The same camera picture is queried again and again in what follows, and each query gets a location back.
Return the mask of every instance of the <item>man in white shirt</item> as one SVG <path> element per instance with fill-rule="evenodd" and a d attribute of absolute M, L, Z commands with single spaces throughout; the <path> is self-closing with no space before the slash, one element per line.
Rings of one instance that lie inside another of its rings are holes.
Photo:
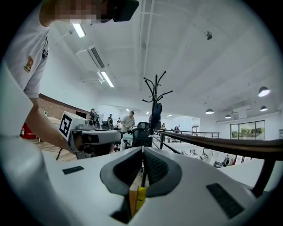
<path fill-rule="evenodd" d="M 39 83 L 48 58 L 49 26 L 56 20 L 96 19 L 107 22 L 115 8 L 110 0 L 45 0 L 17 31 L 3 58 L 11 74 L 33 103 L 26 123 L 42 140 L 69 150 L 67 141 L 40 109 Z"/>
<path fill-rule="evenodd" d="M 124 134 L 126 132 L 128 132 L 128 130 L 135 126 L 135 121 L 134 121 L 134 112 L 131 111 L 129 115 L 123 117 L 122 121 L 122 129 L 121 132 Z"/>
<path fill-rule="evenodd" d="M 117 121 L 117 126 L 120 130 L 122 129 L 122 124 L 119 121 Z"/>

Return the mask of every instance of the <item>person's arm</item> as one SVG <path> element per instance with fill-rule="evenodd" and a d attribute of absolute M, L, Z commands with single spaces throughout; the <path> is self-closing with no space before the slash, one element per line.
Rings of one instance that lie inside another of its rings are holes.
<path fill-rule="evenodd" d="M 125 122 L 121 121 L 122 125 L 127 128 Z"/>
<path fill-rule="evenodd" d="M 123 119 L 121 120 L 121 124 L 122 124 L 124 127 L 128 128 L 128 127 L 126 126 L 126 124 L 125 124 L 125 121 L 126 121 L 126 116 L 124 116 Z"/>
<path fill-rule="evenodd" d="M 40 139 L 57 147 L 69 150 L 67 141 L 58 131 L 53 123 L 45 116 L 42 109 L 39 107 L 39 99 L 33 98 L 31 102 L 34 104 L 26 123 L 31 128 L 32 132 Z"/>

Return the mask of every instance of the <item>floor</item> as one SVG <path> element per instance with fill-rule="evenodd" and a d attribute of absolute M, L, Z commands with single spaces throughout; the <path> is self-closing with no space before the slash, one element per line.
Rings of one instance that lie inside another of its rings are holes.
<path fill-rule="evenodd" d="M 55 158 L 58 156 L 60 148 L 46 142 L 38 142 L 38 140 L 28 140 L 28 141 L 37 145 L 41 151 L 49 151 L 54 155 Z M 63 149 L 58 159 L 58 162 L 69 162 L 69 161 L 76 161 L 76 156 L 71 154 L 69 151 Z M 142 184 L 142 173 L 139 172 L 133 184 L 131 185 L 130 190 L 137 191 L 138 187 L 140 187 L 141 184 Z M 149 186 L 148 180 L 146 181 L 145 186 L 146 187 Z"/>

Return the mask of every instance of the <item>metal railing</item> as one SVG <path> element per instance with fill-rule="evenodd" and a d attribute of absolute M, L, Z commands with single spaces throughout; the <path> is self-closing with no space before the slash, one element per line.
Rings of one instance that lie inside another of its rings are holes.
<path fill-rule="evenodd" d="M 195 132 L 195 131 L 182 131 L 182 130 L 165 130 L 166 132 L 173 132 L 177 134 L 186 134 L 191 136 L 200 136 L 208 138 L 219 138 L 219 132 Z M 184 141 L 177 141 L 176 139 L 171 139 L 169 136 L 165 136 L 165 143 L 184 143 Z"/>
<path fill-rule="evenodd" d="M 257 182 L 252 189 L 252 192 L 256 197 L 259 197 L 274 168 L 276 161 L 283 160 L 283 140 L 234 140 L 234 139 L 211 139 L 205 136 L 195 136 L 183 133 L 175 133 L 172 130 L 160 132 L 160 138 L 157 136 L 153 137 L 153 144 L 157 146 L 154 141 L 160 142 L 159 149 L 163 148 L 163 145 L 172 150 L 174 153 L 182 154 L 178 150 L 170 147 L 168 143 L 165 142 L 165 138 L 170 137 L 171 139 L 179 140 L 181 142 L 186 142 L 194 144 L 199 147 L 204 147 L 220 152 L 225 152 L 228 154 L 241 155 L 251 158 L 264 159 L 264 164 L 261 169 L 260 175 Z"/>

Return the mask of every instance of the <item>yellow object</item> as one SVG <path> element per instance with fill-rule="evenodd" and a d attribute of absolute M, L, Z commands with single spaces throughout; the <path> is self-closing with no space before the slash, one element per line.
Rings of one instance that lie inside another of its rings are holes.
<path fill-rule="evenodd" d="M 136 204 L 137 211 L 142 207 L 143 203 L 145 202 L 145 193 L 146 193 L 146 188 L 142 188 L 142 187 L 138 188 L 138 197 Z"/>

